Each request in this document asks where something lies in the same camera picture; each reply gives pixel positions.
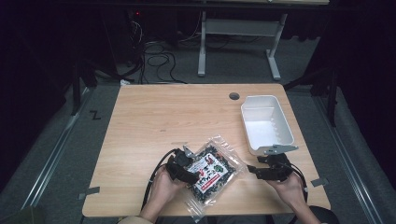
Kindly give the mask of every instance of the black cable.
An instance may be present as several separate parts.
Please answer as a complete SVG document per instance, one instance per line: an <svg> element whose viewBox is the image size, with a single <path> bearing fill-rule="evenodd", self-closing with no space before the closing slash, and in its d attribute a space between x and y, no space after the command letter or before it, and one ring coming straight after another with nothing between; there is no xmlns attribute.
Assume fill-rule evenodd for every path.
<svg viewBox="0 0 396 224"><path fill-rule="evenodd" d="M199 26L200 26L200 24L201 24L201 23L200 23L201 18L202 18L202 11L199 12L198 21L197 21L197 24L196 24L196 26L195 26L194 32L192 32L192 35L190 35L190 37L188 37L188 38L186 38L186 39L178 40L178 41L177 41L178 43L184 45L183 42L189 41L189 40L192 40L192 39L195 39L196 37L200 36L200 35L196 35L196 33L197 33L198 28L199 28Z"/></svg>
<svg viewBox="0 0 396 224"><path fill-rule="evenodd" d="M201 39L197 39L197 37L200 37L199 35L191 37L186 40L181 40L178 42L178 44L186 46L186 47L196 47L201 45Z"/></svg>
<svg viewBox="0 0 396 224"><path fill-rule="evenodd" d="M212 39L214 39L215 37L221 37L221 36L218 36L218 35L210 35L210 37L212 38ZM223 45L222 46L220 46L220 47L210 47L207 43L205 44L205 46L208 48L208 49L222 49L222 48L224 48L225 46L227 46L229 43L230 43L230 37L223 37L223 38L221 38L220 40L224 40L225 39L225 43L223 43Z"/></svg>
<svg viewBox="0 0 396 224"><path fill-rule="evenodd" d="M287 165L287 164L285 164L285 163L282 163L282 162L278 162L277 164L288 167L288 168L291 169L295 174L297 174L297 176L299 176L299 177L301 178L301 180L303 181L303 195L304 195L304 200L305 200L305 202L307 203L307 201L308 201L308 190L307 190L307 185L306 185L306 181L305 181L305 177L304 177L304 175L303 175L303 172L301 172L301 170L300 170L296 165L294 165L294 164L291 164L291 166L289 166L289 165ZM295 223L296 220L297 220L297 216L294 215L293 219L289 222L289 224Z"/></svg>
<svg viewBox="0 0 396 224"><path fill-rule="evenodd" d="M142 208L141 208L141 210L143 209L143 207L146 205L146 203L147 203L147 201L148 201L149 192L150 192L150 190L151 190L151 185L152 185L152 182L154 181L154 177L155 177L155 174L157 173L158 169L160 169L160 167L162 166L163 161L166 159L166 157L168 157L170 154L172 154L172 153L174 153L174 152L177 152L178 150L179 150L179 149L176 149L176 148L170 150L168 153L166 153L166 154L163 156L163 158L160 160L160 162L158 162L157 166L155 167L154 171L153 171L152 174L151 174L151 177L149 178L148 186L146 187L145 197L144 197L144 199L143 199L143 203L142 203Z"/></svg>
<svg viewBox="0 0 396 224"><path fill-rule="evenodd" d="M139 59L137 60L135 66L134 66L134 68L131 69L130 71L124 73L124 74L121 74L120 76L122 76L122 77L130 76L131 74L137 72L142 67L143 63L144 63L144 61L143 61L142 57L139 57Z"/></svg>
<svg viewBox="0 0 396 224"><path fill-rule="evenodd" d="M153 53L153 52L148 52L148 49L149 49L149 48L153 48L153 47L160 47L160 50L159 50L158 52L154 52L154 53ZM148 54L148 55L152 55L151 57L148 58L147 63L148 63L148 65L157 68L157 69L156 69L156 76L157 76L157 78L158 78L159 80L165 81L165 82L176 82L176 83L184 83L184 84L187 84L186 82L184 82L184 81L182 81L182 80L178 80L178 79L176 79L176 78L173 76L172 73L173 73L173 71L174 71L174 69L175 69L175 67L176 67L176 58L175 58L175 55L174 55L173 53L171 53L171 52L165 52L165 51L164 51L164 47L163 47L162 45L151 45L151 46L147 47L147 48L144 50L144 53L146 53L146 54ZM158 58L163 58L163 59L164 59L164 62L158 63L158 64L152 62L152 60L158 59ZM161 69L164 65L170 63L170 62L171 62L171 58L172 58L173 65L172 65L171 70L169 71L169 76L170 76L170 78L172 78L172 79L171 79L171 80L168 80L168 79L164 79L164 78L160 77L160 69Z"/></svg>
<svg viewBox="0 0 396 224"><path fill-rule="evenodd" d="M146 61L145 54L142 54L142 59L143 59L143 62ZM145 79L146 82L149 84L148 80L145 77L145 70L146 70L146 63L143 63L142 64L142 68L140 69L140 75L139 75L139 79L137 81L137 84L143 84L143 79Z"/></svg>
<svg viewBox="0 0 396 224"><path fill-rule="evenodd" d="M82 224L84 222L84 215L81 216L81 219L79 220L79 224Z"/></svg>
<svg viewBox="0 0 396 224"><path fill-rule="evenodd" d="M124 79L124 80L130 81L130 82L134 82L134 79L130 79L130 78L127 78L127 77L125 77L125 76L131 75L131 74L132 74L131 72L134 73L136 67L138 67L138 66L136 66L136 67L135 67L134 69L132 69L131 71L129 71L129 72L123 74L123 75L120 75L120 74L118 74L118 73L116 73L116 72L113 72L113 71L110 71L110 70L104 68L104 67L101 66L100 64L95 63L95 62L93 62L93 61L91 61L91 60L85 59L84 61L85 61L85 63L87 63L87 64L90 65L91 67L97 68L97 69L99 69L99 70L105 72L106 74L110 75L111 77L114 77L115 79L118 79L118 80Z"/></svg>

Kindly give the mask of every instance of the cable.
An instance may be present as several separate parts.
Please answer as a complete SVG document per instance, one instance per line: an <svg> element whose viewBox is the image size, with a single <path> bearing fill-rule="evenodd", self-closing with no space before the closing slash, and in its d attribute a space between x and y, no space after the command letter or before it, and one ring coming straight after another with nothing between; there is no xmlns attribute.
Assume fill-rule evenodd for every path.
<svg viewBox="0 0 396 224"><path fill-rule="evenodd" d="M148 49L153 48L153 47L160 47L160 49L158 50L158 52L148 52ZM172 73L173 73L173 71L174 71L174 69L175 69L175 67L176 67L176 58L175 58L175 55L174 55L173 53L171 53L171 52L165 52L165 51L164 51L164 47L163 47L162 45L150 45L150 46L148 46L148 47L145 49L144 53L145 53L145 54L148 54L148 55L152 55L152 56L150 56L150 57L148 58L147 63L148 63L148 65L150 65L150 66L156 67L156 76L157 76L157 78L158 78L160 81L164 81L164 82L168 82L168 83L184 83L184 84L187 84L187 82L184 82L184 81L182 81L182 80L178 80L178 79L176 79L176 78L173 76ZM160 58L160 59L164 59L164 61L163 61L162 63L153 63L153 62L152 62L153 60L159 59L159 58ZM172 65L172 67L171 67L171 69L170 69L170 71L169 71L169 76L170 76L171 80L169 80L169 79L164 79L164 78L160 77L160 69L161 69L164 65L170 63L170 62L171 62L171 59L172 59L172 63L173 63L173 65Z"/></svg>
<svg viewBox="0 0 396 224"><path fill-rule="evenodd" d="M81 219L79 220L79 224L82 224L84 222L84 219L85 219L85 217L84 217L84 215L82 215Z"/></svg>
<svg viewBox="0 0 396 224"><path fill-rule="evenodd" d="M194 32L192 33L192 35L190 35L190 37L187 37L186 39L179 40L179 41L178 41L179 43L181 43L181 44L183 44L183 45L185 45L185 46L189 46L189 45L184 44L183 42L192 40L192 39L194 39L194 38L200 36L200 35L196 35L196 33L197 33L197 31L198 31L198 27L199 27L199 24L200 24L200 21L201 21L201 17L202 17L202 11L199 13L198 22L197 22L197 25L195 26L195 30L194 30Z"/></svg>
<svg viewBox="0 0 396 224"><path fill-rule="evenodd" d="M142 41L142 37L143 37L143 29L142 29L142 27L140 26L139 23L137 23L135 21L131 21L131 23L133 23L134 26L135 26L134 35L136 34L137 27L139 27L139 29L140 29L140 37L139 37L139 41L137 42L137 44L140 44L140 42Z"/></svg>
<svg viewBox="0 0 396 224"><path fill-rule="evenodd" d="M145 54L142 54L142 58L143 58L143 62L145 62L146 61ZM145 69L146 69L146 63L143 63L142 64L142 68L140 69L140 75L139 75L139 79L137 81L137 84L142 84L143 85L143 79L145 79L147 84L149 84L148 80L145 77Z"/></svg>
<svg viewBox="0 0 396 224"><path fill-rule="evenodd" d="M213 39L214 37L222 37L222 35L210 35L210 37ZM226 38L223 37L220 40L221 41L225 40L225 43L223 43L220 47L210 47L207 43L206 43L206 47L209 48L209 49L222 49L222 48L226 47L230 43L230 37L228 37L228 36Z"/></svg>
<svg viewBox="0 0 396 224"><path fill-rule="evenodd" d="M166 157L168 157L170 154L172 154L174 152L177 152L177 151L178 151L178 149L176 149L176 148L170 150L169 152L167 152L163 156L163 158L160 160L160 162L158 162L157 166L155 167L154 171L151 174L151 177L149 178L148 186L146 187L145 197L143 199L143 203L142 203L142 208L141 209L143 209L143 207L146 205L146 203L148 201L149 192L151 190L151 185L152 185L152 182L154 181L154 177L155 177L155 174L157 173L158 169L160 169L160 167L163 166L163 161L166 159Z"/></svg>
<svg viewBox="0 0 396 224"><path fill-rule="evenodd" d="M305 181L305 177L303 175L303 172L301 172L301 170L294 164L291 163L291 166L282 163L282 162L278 162L277 164L282 165L282 166L286 166L289 169L291 169L295 174L297 174L297 176L299 176L301 178L301 180L303 181L303 195L304 195L304 200L307 203L308 201L308 188L306 185L306 181ZM295 223L297 220L297 216L294 216L293 219L289 222L289 224L293 224Z"/></svg>
<svg viewBox="0 0 396 224"><path fill-rule="evenodd" d="M230 41L234 43L244 43L244 44L249 44L249 43L254 43L256 41L259 41L264 38L264 36L253 36L251 40L244 40L243 38L246 38L246 36L241 36L241 35L230 35Z"/></svg>

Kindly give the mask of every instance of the snack bag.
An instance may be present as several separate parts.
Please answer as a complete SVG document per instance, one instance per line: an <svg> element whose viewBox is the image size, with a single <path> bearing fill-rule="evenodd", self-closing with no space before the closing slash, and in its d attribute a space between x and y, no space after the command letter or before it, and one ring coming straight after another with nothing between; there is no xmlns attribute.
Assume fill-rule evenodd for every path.
<svg viewBox="0 0 396 224"><path fill-rule="evenodd" d="M195 222L205 215L205 208L213 205L219 193L247 166L219 135L212 137L195 153L193 163L186 167L199 173L196 184L188 186L186 205Z"/></svg>

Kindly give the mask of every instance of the dark background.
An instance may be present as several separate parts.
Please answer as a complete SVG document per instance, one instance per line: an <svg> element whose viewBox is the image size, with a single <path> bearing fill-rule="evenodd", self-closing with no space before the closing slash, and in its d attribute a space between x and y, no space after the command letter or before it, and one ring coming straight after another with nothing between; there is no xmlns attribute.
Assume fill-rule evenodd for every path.
<svg viewBox="0 0 396 224"><path fill-rule="evenodd" d="M396 21L392 1L334 2L360 8L329 13L291 12L282 38L321 37L306 74L337 68L338 85L361 132L393 187L396 114ZM121 7L71 7L47 2L2 7L1 185L6 185L51 116L64 104L74 65L88 58L117 72L116 63L134 62L122 52L129 41L126 15L139 21L148 39L177 45L177 31L192 34L198 12ZM215 17L263 19L278 13L209 13Z"/></svg>

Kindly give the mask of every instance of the white tray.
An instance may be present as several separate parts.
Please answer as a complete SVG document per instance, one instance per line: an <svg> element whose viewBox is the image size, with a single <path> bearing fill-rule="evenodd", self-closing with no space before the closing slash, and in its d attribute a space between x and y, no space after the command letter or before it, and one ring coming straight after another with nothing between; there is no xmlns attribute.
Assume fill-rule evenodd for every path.
<svg viewBox="0 0 396 224"><path fill-rule="evenodd" d="M249 151L262 156L273 145L291 145L293 135L273 95L248 96L241 106Z"/></svg>

